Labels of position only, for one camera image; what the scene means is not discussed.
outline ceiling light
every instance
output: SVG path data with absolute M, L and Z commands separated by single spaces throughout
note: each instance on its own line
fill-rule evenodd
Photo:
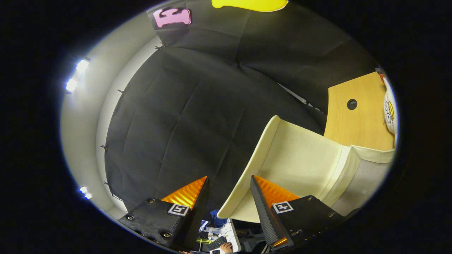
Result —
M 76 86 L 77 86 L 77 81 L 73 80 L 73 79 L 70 79 L 66 83 L 66 90 L 68 90 L 69 92 L 74 92 Z
M 79 72 L 84 72 L 84 71 L 86 70 L 86 68 L 88 68 L 88 64 L 89 64 L 88 61 L 86 61 L 86 60 L 81 60 L 81 61 L 77 64 L 76 69 L 77 69 Z

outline person's hand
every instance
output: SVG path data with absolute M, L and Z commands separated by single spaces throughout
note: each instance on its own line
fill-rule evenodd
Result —
M 220 246 L 220 249 L 224 251 L 224 253 L 232 253 L 232 243 L 225 243 Z

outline orange foam pad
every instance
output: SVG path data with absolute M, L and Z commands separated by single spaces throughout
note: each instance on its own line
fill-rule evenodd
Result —
M 253 175 L 254 179 L 256 179 L 262 194 L 265 198 L 267 206 L 270 208 L 274 203 L 281 203 L 284 201 L 292 201 L 298 199 L 299 197 L 292 192 L 280 187 L 268 180 L 265 180 L 262 177 L 257 175 Z
M 193 206 L 196 202 L 196 199 L 201 192 L 201 189 L 206 182 L 207 176 L 200 178 L 192 183 L 189 183 L 177 191 L 171 193 L 170 195 L 164 197 L 162 201 L 178 204 L 182 206 L 190 207 L 190 210 L 193 210 Z

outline stuffed toy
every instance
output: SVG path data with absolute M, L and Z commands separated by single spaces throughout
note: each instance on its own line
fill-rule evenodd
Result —
M 391 88 L 391 84 L 388 78 L 384 74 L 381 68 L 376 68 L 377 73 L 380 75 L 382 83 L 386 86 L 386 94 L 383 101 L 383 113 L 385 115 L 384 122 L 389 132 L 394 134 L 394 147 L 397 144 L 399 120 L 397 118 L 397 104 L 394 97 L 394 93 Z

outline pink foam letter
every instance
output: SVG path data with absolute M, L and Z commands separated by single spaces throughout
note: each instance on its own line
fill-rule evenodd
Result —
M 183 9 L 180 13 L 174 14 L 176 11 L 177 9 L 169 9 L 166 11 L 160 9 L 155 11 L 152 15 L 154 15 L 155 22 L 159 28 L 166 24 L 182 22 L 188 25 L 192 22 L 188 9 Z

